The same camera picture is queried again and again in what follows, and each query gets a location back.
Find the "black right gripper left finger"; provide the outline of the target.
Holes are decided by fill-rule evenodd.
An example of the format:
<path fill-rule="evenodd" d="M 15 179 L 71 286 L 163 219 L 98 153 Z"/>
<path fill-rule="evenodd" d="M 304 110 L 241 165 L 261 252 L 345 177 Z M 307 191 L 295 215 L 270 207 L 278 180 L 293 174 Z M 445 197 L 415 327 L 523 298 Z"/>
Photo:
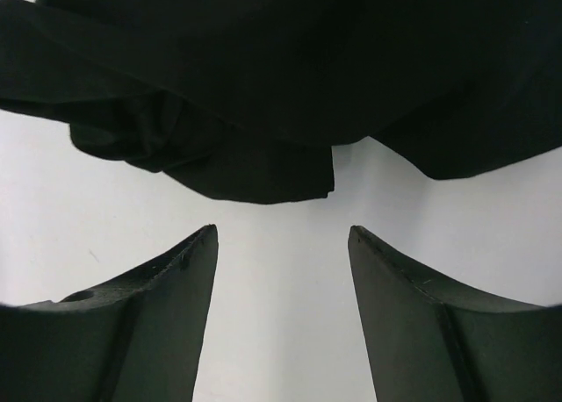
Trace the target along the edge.
<path fill-rule="evenodd" d="M 2 400 L 191 400 L 218 249 L 204 226 L 59 302 L 3 305 Z"/>

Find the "black graphic t-shirt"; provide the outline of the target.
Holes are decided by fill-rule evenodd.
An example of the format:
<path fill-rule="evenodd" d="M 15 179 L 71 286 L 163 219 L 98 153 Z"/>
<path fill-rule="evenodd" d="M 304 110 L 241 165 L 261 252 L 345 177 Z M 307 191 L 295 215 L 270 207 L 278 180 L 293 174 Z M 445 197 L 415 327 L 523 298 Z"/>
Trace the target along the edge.
<path fill-rule="evenodd" d="M 1 107 L 255 204 L 364 138 L 435 180 L 561 144 L 561 0 L 1 0 Z"/>

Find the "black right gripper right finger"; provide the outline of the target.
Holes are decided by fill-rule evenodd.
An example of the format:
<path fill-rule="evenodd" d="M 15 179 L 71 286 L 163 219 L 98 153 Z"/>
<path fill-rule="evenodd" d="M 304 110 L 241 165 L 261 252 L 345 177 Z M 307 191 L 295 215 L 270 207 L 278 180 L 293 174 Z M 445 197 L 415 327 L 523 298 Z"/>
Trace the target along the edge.
<path fill-rule="evenodd" d="M 378 400 L 560 400 L 559 306 L 462 284 L 361 226 L 348 249 Z"/>

